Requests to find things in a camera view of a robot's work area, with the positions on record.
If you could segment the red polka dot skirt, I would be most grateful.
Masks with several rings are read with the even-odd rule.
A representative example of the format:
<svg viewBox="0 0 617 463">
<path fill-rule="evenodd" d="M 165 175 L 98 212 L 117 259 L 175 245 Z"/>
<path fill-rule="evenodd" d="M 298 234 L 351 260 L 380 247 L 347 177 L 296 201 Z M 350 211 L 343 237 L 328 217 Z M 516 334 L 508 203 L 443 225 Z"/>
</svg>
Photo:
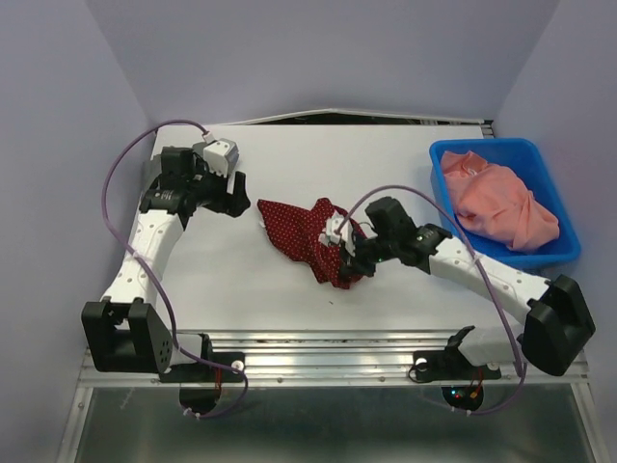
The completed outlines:
<svg viewBox="0 0 617 463">
<path fill-rule="evenodd" d="M 318 284 L 350 289 L 362 275 L 341 275 L 340 251 L 319 241 L 326 222 L 335 214 L 344 218 L 347 211 L 328 198 L 318 199 L 311 209 L 260 199 L 256 203 L 271 244 L 287 258 L 305 263 Z"/>
</svg>

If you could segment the grey pleated skirt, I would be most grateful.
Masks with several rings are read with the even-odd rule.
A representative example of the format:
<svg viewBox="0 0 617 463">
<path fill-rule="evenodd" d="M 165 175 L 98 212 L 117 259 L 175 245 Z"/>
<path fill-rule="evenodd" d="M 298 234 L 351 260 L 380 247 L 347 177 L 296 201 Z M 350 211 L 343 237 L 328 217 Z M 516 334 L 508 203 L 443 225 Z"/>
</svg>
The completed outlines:
<svg viewBox="0 0 617 463">
<path fill-rule="evenodd" d="M 141 194 L 144 195 L 148 189 L 152 188 L 158 177 L 161 175 L 161 155 L 155 154 L 142 165 L 141 171 Z"/>
</svg>

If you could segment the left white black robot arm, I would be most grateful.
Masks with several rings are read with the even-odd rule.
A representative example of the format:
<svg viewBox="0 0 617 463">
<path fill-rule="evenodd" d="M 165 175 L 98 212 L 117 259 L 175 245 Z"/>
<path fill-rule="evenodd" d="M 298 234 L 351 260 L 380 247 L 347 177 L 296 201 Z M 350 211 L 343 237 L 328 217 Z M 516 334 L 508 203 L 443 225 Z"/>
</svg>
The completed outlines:
<svg viewBox="0 0 617 463">
<path fill-rule="evenodd" d="M 81 320 L 100 372 L 155 373 L 171 380 L 202 380 L 222 372 L 206 335 L 181 336 L 156 310 L 172 250 L 194 213 L 205 208 L 231 218 L 251 205 L 246 176 L 236 171 L 231 140 L 164 147 L 147 162 L 148 174 L 125 255 L 101 298 L 85 304 Z"/>
</svg>

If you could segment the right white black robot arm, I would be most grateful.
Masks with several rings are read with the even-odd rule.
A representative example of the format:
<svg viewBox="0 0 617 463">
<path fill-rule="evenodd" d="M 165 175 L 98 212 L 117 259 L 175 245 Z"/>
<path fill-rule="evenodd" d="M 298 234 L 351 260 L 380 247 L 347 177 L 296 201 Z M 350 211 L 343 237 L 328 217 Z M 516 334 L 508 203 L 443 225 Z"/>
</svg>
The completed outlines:
<svg viewBox="0 0 617 463">
<path fill-rule="evenodd" d="M 418 226 L 395 198 L 365 210 L 374 234 L 364 238 L 349 216 L 334 214 L 321 240 L 338 247 L 340 275 L 371 277 L 377 264 L 395 259 L 427 275 L 456 283 L 494 303 L 499 328 L 469 325 L 444 348 L 415 355 L 416 379 L 465 379 L 477 368 L 531 364 L 564 375 L 596 332 L 579 284 L 566 275 L 548 280 L 481 255 L 434 224 Z"/>
</svg>

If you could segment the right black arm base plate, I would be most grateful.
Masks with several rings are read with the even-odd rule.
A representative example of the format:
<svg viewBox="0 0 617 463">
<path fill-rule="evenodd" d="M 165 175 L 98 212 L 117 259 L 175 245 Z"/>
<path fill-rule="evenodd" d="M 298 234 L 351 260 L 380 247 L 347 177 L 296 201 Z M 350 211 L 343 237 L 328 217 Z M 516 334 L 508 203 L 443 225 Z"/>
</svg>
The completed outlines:
<svg viewBox="0 0 617 463">
<path fill-rule="evenodd" d="M 473 366 L 460 353 L 445 350 L 419 350 L 413 354 L 408 377 L 418 384 L 434 381 L 498 380 L 499 368 L 490 369 L 487 365 Z"/>
</svg>

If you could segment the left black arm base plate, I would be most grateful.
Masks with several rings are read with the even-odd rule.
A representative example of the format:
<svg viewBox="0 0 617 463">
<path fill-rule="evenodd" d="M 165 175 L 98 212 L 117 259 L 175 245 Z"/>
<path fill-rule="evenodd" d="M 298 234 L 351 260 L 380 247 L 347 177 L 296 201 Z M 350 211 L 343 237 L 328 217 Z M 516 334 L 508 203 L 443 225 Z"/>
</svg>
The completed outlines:
<svg viewBox="0 0 617 463">
<path fill-rule="evenodd" d="M 234 362 L 245 363 L 245 354 L 241 351 L 231 352 L 207 352 L 203 354 L 206 361 L 214 364 L 223 365 L 224 368 L 219 376 L 216 375 L 216 368 L 206 366 L 196 362 L 179 364 L 169 367 L 165 372 L 159 374 L 161 383 L 214 383 L 217 377 L 222 383 L 241 383 L 241 377 L 229 370 Z"/>
</svg>

